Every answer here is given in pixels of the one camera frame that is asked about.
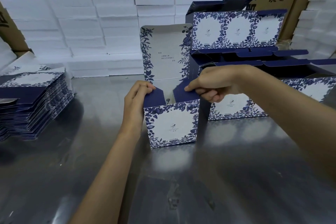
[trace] gift box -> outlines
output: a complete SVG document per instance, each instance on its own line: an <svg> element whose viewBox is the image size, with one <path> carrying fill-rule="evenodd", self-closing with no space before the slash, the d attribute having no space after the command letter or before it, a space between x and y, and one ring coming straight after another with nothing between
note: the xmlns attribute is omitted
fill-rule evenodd
<svg viewBox="0 0 336 224"><path fill-rule="evenodd" d="M156 86L143 106L151 148L196 141L200 97L184 91L190 82L190 29L190 24L141 28L145 80Z"/></svg>
<svg viewBox="0 0 336 224"><path fill-rule="evenodd" d="M208 66L247 64L279 78L289 86L302 91L306 95L322 101L336 84L336 77L324 71L324 75L317 74L315 65L331 65L336 60L297 60L290 56L306 55L307 50L258 52L250 48L249 51L236 50L222 54L196 54L190 57L189 79L196 78ZM267 114L247 95L228 94L220 103L213 103L210 107L208 120L224 120L233 118L259 117Z"/></svg>
<svg viewBox="0 0 336 224"><path fill-rule="evenodd" d="M191 50L275 46L287 10L242 10L250 1L193 2L185 17Z"/></svg>

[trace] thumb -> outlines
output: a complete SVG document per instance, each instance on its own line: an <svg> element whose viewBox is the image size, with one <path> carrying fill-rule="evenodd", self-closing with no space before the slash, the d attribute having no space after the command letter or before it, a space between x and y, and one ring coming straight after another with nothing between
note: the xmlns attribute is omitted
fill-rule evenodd
<svg viewBox="0 0 336 224"><path fill-rule="evenodd" d="M134 97L134 101L136 102L144 102L145 95L151 93L153 91L152 88L148 88L147 86L140 86L136 96Z"/></svg>
<svg viewBox="0 0 336 224"><path fill-rule="evenodd" d="M200 87L199 77L197 77L195 80L192 80L188 86L184 88L185 91L192 91L194 89L197 89Z"/></svg>

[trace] right hand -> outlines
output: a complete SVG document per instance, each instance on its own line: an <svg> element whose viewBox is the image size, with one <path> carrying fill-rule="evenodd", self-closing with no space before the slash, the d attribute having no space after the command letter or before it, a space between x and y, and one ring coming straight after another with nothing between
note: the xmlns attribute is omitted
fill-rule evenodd
<svg viewBox="0 0 336 224"><path fill-rule="evenodd" d="M211 103L219 103L228 94L242 93L236 79L245 68L246 65L207 67L184 90L195 89L202 98Z"/></svg>

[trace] stainless steel table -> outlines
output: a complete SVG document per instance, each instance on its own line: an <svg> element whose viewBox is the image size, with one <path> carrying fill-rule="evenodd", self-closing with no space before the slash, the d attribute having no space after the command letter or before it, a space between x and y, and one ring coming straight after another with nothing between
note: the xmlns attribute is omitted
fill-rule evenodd
<svg viewBox="0 0 336 224"><path fill-rule="evenodd" d="M68 221L113 145L137 79L73 79L76 98L38 140L0 143L0 224ZM120 215L130 224L335 222L336 190L269 117L201 119L196 143L152 150L144 129Z"/></svg>

